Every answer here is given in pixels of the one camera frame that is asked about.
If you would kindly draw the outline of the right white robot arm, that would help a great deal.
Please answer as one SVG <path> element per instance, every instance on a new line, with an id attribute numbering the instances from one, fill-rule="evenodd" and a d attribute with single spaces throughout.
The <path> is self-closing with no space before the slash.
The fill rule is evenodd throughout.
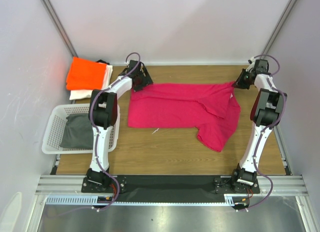
<path id="1" fill-rule="evenodd" d="M 273 76 L 280 71 L 280 64 L 270 55 L 257 55 L 248 60 L 249 66 L 242 69 L 233 83 L 234 88 L 249 89 L 255 86 L 258 94 L 250 113 L 252 131 L 246 151 L 233 171 L 230 186 L 236 193 L 247 192 L 257 185 L 259 161 L 265 143 L 283 116 L 287 94 L 276 88 Z"/>

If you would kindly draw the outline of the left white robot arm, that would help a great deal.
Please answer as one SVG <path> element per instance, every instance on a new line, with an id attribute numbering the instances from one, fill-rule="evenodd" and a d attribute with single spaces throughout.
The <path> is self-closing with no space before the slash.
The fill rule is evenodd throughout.
<path id="1" fill-rule="evenodd" d="M 109 173 L 109 153 L 117 145 L 120 108 L 118 99 L 127 91 L 141 91 L 153 81 L 143 62 L 130 60 L 124 70 L 106 89 L 93 90 L 88 118 L 93 130 L 93 149 L 90 167 L 82 182 L 83 193 L 106 192 L 116 184 Z"/>

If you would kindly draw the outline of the pink t shirt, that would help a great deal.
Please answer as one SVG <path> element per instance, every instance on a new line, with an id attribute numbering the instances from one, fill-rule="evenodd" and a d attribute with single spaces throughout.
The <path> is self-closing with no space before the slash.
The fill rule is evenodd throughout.
<path id="1" fill-rule="evenodd" d="M 235 133 L 240 114 L 231 82 L 164 83 L 131 93 L 127 124 L 132 128 L 196 128 L 204 146 L 221 152 Z"/>

